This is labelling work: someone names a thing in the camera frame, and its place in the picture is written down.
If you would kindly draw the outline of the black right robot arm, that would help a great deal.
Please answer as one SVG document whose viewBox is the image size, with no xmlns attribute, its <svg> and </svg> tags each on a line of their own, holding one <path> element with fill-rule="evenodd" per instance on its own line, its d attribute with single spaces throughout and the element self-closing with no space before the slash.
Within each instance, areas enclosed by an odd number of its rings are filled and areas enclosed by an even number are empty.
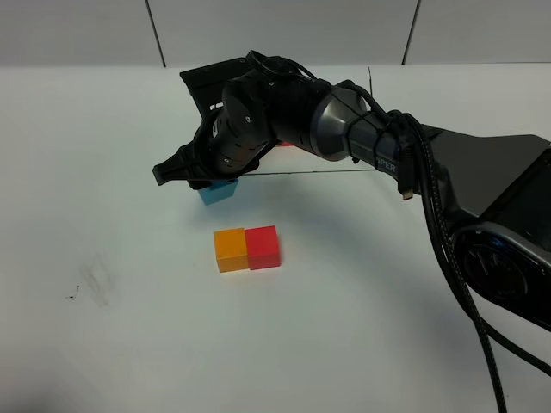
<svg viewBox="0 0 551 413">
<path fill-rule="evenodd" d="M 254 71 L 217 96 L 184 75 L 201 113 L 192 141 L 153 168 L 158 184 L 201 189 L 253 171 L 288 142 L 325 160 L 351 158 L 402 194 L 438 195 L 468 285 L 533 324 L 550 325 L 550 144 L 535 135 L 475 137 L 385 112 L 351 82 L 273 79 Z"/>
</svg>

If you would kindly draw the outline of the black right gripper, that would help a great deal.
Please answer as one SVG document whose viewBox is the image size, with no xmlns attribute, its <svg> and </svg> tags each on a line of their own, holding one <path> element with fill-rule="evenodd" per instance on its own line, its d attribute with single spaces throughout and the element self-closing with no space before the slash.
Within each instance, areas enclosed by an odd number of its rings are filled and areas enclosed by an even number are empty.
<svg viewBox="0 0 551 413">
<path fill-rule="evenodd" d="M 240 132 L 225 111 L 213 111 L 201 121 L 192 144 L 181 146 L 152 173 L 159 186 L 186 181 L 193 190 L 224 187 L 257 169 L 260 158 L 275 146 L 270 133 L 256 133 L 247 125 Z"/>
</svg>

